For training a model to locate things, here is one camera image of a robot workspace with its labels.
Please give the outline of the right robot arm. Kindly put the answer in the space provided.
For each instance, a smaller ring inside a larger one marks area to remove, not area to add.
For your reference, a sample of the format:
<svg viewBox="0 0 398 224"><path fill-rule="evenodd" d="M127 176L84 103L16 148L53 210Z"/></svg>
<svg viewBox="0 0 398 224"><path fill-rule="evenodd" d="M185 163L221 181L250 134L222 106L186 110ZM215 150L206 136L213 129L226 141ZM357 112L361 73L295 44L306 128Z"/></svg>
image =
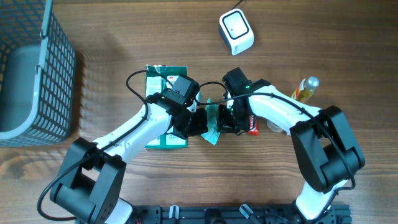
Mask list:
<svg viewBox="0 0 398 224"><path fill-rule="evenodd" d="M255 126L252 117L276 124L292 138L305 184L295 207L305 222L325 217L342 190L356 186L355 173L365 158L345 114L336 106L326 109L296 101L268 81L249 80L240 68L222 78L226 98L219 106L217 128L241 134Z"/></svg>

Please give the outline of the green 3M gloves packet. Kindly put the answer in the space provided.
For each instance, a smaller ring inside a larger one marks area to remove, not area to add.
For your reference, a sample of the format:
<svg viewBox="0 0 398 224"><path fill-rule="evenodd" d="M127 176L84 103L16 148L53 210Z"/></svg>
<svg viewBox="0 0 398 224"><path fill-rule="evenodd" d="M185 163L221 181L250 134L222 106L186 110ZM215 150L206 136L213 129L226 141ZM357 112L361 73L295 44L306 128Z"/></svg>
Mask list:
<svg viewBox="0 0 398 224"><path fill-rule="evenodd" d="M179 76L187 76L186 66L166 66L166 65L147 65L147 70L161 74L166 77L172 84L175 83ZM161 76L146 73L146 96L152 95L156 92L162 92L166 88L171 88L171 85ZM158 136L147 144L146 149L180 149L187 147L187 140L173 135L173 128L170 128L165 134Z"/></svg>

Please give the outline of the red white tube packet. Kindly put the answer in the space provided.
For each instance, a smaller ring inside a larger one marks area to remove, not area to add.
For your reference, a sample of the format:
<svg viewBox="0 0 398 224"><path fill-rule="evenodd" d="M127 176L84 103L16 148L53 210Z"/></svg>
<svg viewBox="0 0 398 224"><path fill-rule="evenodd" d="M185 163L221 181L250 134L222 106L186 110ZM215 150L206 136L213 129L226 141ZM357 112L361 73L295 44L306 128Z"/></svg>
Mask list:
<svg viewBox="0 0 398 224"><path fill-rule="evenodd" d="M248 134L250 134L252 136L258 136L259 135L259 130L258 130L258 127L257 127L256 116L255 115L252 115L250 117Z"/></svg>

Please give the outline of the green lid white jar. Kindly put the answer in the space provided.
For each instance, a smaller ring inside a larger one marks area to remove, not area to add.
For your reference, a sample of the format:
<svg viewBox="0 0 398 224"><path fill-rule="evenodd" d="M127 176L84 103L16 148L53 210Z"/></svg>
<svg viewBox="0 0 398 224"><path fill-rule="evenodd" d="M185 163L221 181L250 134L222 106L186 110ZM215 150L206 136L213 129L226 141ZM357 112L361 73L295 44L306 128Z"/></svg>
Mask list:
<svg viewBox="0 0 398 224"><path fill-rule="evenodd" d="M275 132L275 133L281 133L281 132L283 131L282 128L280 128L278 125L274 124L274 123L273 123L272 121L270 121L270 120L267 120L267 126L268 126L268 128L269 128L271 131L273 131L273 132Z"/></svg>

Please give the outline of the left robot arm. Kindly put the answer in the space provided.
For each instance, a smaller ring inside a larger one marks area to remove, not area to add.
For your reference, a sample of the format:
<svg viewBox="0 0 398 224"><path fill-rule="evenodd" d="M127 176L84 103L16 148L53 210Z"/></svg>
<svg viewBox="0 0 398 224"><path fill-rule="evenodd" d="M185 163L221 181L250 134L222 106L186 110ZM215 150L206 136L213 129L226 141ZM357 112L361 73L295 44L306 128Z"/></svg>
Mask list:
<svg viewBox="0 0 398 224"><path fill-rule="evenodd" d="M119 196L127 163L163 134L186 139L206 132L205 110L192 108L199 91L196 81L179 76L118 129L93 142L78 138L47 188L50 200L79 223L129 223L133 206Z"/></svg>

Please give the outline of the yellow oil bottle silver cap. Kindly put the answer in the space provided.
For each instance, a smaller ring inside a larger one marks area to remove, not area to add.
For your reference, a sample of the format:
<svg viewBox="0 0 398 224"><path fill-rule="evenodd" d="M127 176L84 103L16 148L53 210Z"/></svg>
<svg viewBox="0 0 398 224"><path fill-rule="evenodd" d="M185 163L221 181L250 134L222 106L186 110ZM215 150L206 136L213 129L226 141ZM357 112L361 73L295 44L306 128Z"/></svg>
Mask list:
<svg viewBox="0 0 398 224"><path fill-rule="evenodd" d="M317 77L304 78L292 93L291 98L301 103L305 103L314 95L319 84L320 81Z"/></svg>

